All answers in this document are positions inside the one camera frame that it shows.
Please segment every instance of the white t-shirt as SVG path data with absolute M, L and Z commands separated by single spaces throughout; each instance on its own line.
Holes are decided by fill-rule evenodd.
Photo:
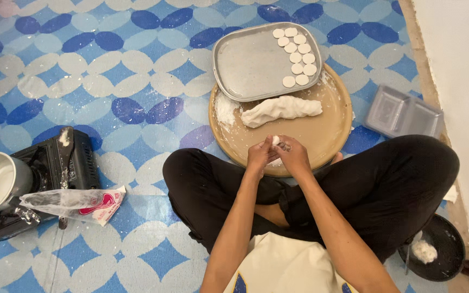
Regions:
M 335 271 L 319 243 L 268 232 L 254 236 L 249 254 L 224 293 L 357 293 Z

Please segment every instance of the hand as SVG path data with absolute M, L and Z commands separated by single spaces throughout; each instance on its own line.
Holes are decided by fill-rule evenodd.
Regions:
M 272 147 L 272 135 L 268 135 L 264 141 L 249 148 L 246 171 L 253 171 L 262 178 L 265 166 L 277 158 L 279 156 Z
M 296 139 L 290 136 L 279 136 L 288 150 L 283 150 L 279 146 L 274 146 L 275 152 L 281 157 L 285 168 L 289 173 L 297 178 L 305 173 L 311 173 L 307 149 Z

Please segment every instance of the round dough piece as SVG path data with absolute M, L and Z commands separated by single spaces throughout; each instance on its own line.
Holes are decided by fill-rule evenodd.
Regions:
M 279 39 L 283 36 L 285 36 L 285 32 L 282 29 L 275 29 L 272 31 L 272 36 Z
M 297 34 L 298 34 L 298 30 L 296 28 L 285 29 L 285 37 L 294 37 Z
M 318 68 L 316 68 L 316 65 L 306 64 L 303 67 L 303 74 L 307 76 L 313 76 L 317 70 Z
M 284 87 L 292 88 L 296 84 L 296 80 L 294 79 L 294 76 L 286 76 L 283 78 L 282 83 Z
M 294 37 L 294 42 L 298 45 L 305 44 L 306 41 L 307 38 L 302 34 L 298 34 Z
M 299 85 L 306 85 L 309 83 L 309 77 L 304 74 L 298 75 L 296 76 L 296 83 Z
M 298 52 L 302 54 L 307 54 L 310 52 L 310 45 L 309 44 L 301 44 L 298 46 Z
M 291 71 L 294 74 L 301 74 L 303 72 L 303 65 L 300 63 L 294 63 L 291 67 Z
M 287 46 L 283 47 L 285 52 L 287 53 L 294 53 L 296 52 L 297 46 L 294 43 L 288 43 Z
M 298 53 L 298 52 L 294 52 L 291 54 L 291 56 L 289 56 L 289 60 L 292 62 L 292 63 L 300 63 L 301 62 L 301 54 Z
M 314 54 L 307 53 L 307 54 L 303 55 L 302 60 L 303 60 L 303 63 L 310 64 L 310 63 L 314 63 L 314 61 L 316 61 L 316 57 L 314 56 Z
M 281 37 L 278 39 L 278 46 L 280 47 L 285 47 L 285 45 L 289 44 L 291 41 L 289 41 L 288 37 Z

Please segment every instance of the black pants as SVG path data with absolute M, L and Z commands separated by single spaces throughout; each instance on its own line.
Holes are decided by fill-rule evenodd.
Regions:
M 245 169 L 198 149 L 182 149 L 164 163 L 174 212 L 189 235 L 211 253 Z M 316 172 L 330 200 L 384 262 L 431 219 L 459 171 L 455 152 L 428 136 L 401 136 Z M 279 203 L 290 228 L 254 215 L 252 235 L 269 231 L 317 241 L 316 223 L 299 186 L 265 176 L 257 204 Z

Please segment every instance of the plastic bag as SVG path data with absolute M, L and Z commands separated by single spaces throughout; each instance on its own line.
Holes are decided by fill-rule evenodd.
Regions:
M 58 189 L 21 196 L 20 205 L 56 216 L 101 224 L 104 227 L 121 206 L 124 186 L 117 190 Z

